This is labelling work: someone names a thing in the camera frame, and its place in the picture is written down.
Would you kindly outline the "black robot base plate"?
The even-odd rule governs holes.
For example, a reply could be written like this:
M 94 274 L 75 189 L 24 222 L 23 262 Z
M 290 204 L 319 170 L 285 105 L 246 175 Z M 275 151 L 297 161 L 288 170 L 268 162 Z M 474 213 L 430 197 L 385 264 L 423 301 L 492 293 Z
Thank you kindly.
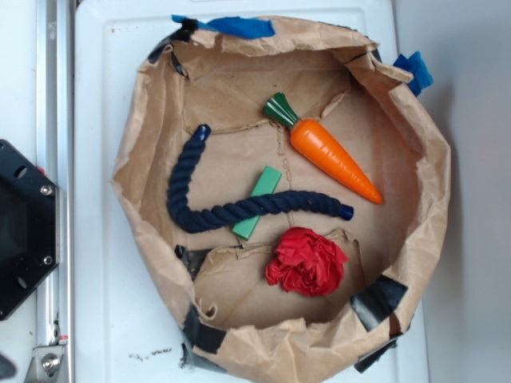
M 1 140 L 1 319 L 57 265 L 58 187 Z

